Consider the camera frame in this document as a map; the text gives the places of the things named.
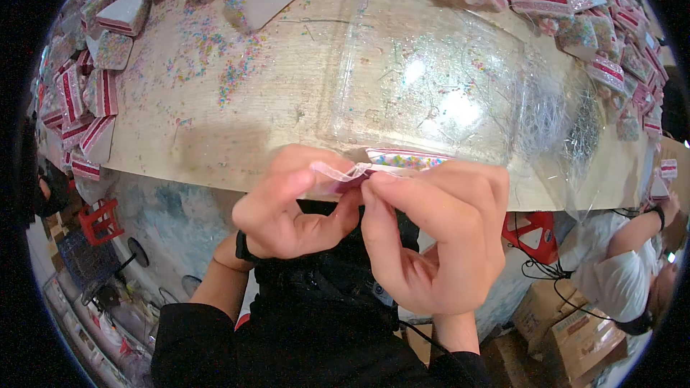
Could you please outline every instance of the blue crate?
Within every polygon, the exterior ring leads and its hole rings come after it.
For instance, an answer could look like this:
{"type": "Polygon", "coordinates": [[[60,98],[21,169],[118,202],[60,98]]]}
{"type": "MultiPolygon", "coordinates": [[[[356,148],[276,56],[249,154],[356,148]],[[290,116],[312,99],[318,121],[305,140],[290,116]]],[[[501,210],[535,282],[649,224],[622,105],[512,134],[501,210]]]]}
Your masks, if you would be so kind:
{"type": "Polygon", "coordinates": [[[120,268],[112,243],[108,240],[91,246],[81,229],[70,231],[56,243],[67,271],[82,291],[82,303],[87,303],[120,268]]]}

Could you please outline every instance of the white shirt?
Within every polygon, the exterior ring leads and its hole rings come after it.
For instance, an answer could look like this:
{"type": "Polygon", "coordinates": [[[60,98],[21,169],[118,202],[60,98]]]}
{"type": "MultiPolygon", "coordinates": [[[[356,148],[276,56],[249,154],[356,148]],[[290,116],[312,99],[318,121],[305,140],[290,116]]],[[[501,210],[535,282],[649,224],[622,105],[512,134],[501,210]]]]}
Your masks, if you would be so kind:
{"type": "Polygon", "coordinates": [[[611,237],[628,222],[626,217],[609,212],[592,217],[571,232],[580,245],[589,247],[573,273],[573,283],[591,303],[621,323],[643,314],[651,278],[662,266],[651,240],[637,251],[605,259],[611,237]]]}

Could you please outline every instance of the black wristband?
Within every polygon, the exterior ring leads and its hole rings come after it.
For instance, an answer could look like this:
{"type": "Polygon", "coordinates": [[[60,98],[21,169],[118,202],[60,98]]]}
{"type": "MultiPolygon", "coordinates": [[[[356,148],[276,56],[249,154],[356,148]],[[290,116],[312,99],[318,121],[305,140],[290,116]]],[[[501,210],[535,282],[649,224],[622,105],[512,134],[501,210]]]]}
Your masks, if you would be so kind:
{"type": "Polygon", "coordinates": [[[261,261],[261,258],[252,255],[247,249],[247,234],[241,229],[237,230],[237,238],[235,239],[235,257],[253,264],[258,264],[261,261]]]}
{"type": "Polygon", "coordinates": [[[655,205],[654,207],[651,207],[645,211],[645,213],[650,213],[651,211],[656,211],[656,213],[659,215],[659,219],[661,220],[661,229],[659,229],[659,232],[663,231],[666,227],[666,215],[664,214],[664,210],[662,210],[658,205],[655,205]]]}

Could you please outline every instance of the red plastic stool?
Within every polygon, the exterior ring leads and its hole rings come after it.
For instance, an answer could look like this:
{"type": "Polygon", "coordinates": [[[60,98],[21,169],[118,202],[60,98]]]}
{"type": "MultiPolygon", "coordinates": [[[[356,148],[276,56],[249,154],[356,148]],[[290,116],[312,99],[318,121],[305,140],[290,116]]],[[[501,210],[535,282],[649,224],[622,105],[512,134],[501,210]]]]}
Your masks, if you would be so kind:
{"type": "Polygon", "coordinates": [[[536,211],[527,214],[525,215],[525,219],[529,221],[529,225],[509,231],[508,220],[511,216],[516,216],[516,214],[506,214],[506,218],[503,222],[503,237],[513,246],[522,249],[526,254],[540,263],[555,263],[558,260],[558,245],[556,244],[556,237],[553,236],[553,213],[550,211],[536,211]],[[523,236],[539,228],[542,229],[542,236],[539,239],[539,245],[536,249],[518,240],[519,236],[523,236]]]}
{"type": "Polygon", "coordinates": [[[114,208],[117,207],[117,200],[113,199],[110,201],[99,200],[99,209],[89,214],[88,211],[91,208],[89,205],[85,205],[80,211],[79,223],[82,224],[82,231],[86,239],[89,241],[91,246],[102,245],[108,240],[111,240],[117,236],[125,233],[124,229],[120,229],[115,221],[115,214],[113,213],[114,208]],[[109,234],[100,238],[96,238],[96,233],[108,231],[109,234]]]}

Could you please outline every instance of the black sleeve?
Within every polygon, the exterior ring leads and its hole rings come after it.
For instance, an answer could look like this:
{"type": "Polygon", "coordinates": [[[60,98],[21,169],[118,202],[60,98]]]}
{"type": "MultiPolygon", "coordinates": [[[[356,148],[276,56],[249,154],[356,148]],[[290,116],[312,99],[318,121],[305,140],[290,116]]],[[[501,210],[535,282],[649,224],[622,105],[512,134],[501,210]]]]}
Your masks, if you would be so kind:
{"type": "Polygon", "coordinates": [[[444,354],[431,362],[429,374],[447,387],[493,387],[482,357],[473,352],[444,354]]]}
{"type": "Polygon", "coordinates": [[[232,320],[213,306],[161,309],[151,375],[156,387],[229,387],[237,379],[232,320]]]}

